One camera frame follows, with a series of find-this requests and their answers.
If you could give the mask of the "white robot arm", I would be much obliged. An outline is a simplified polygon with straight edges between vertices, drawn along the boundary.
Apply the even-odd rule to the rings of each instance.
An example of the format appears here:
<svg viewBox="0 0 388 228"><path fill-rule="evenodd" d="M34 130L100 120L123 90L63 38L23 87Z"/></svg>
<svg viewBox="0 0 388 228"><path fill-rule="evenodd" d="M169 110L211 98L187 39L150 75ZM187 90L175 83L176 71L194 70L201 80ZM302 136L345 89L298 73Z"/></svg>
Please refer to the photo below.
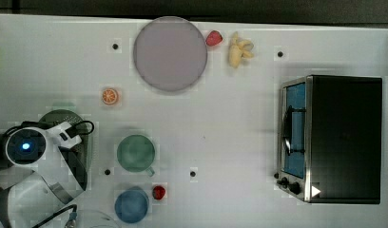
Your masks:
<svg viewBox="0 0 388 228"><path fill-rule="evenodd" d="M86 190L86 168L71 151L81 142L67 122L9 134L4 144L7 159L30 174L0 193L0 228L32 228Z"/></svg>

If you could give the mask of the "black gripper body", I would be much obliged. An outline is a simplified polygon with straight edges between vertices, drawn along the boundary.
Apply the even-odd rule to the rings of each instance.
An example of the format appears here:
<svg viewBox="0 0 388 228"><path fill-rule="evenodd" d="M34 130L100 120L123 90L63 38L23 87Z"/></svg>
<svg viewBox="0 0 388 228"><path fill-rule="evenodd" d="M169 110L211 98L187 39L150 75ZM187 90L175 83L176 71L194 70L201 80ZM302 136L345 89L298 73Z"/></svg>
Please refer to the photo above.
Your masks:
<svg viewBox="0 0 388 228"><path fill-rule="evenodd" d="M60 152L64 157L72 175L75 177L83 190L87 189L87 170L83 163L78 159L77 152L73 149L65 147L60 148Z"/></svg>

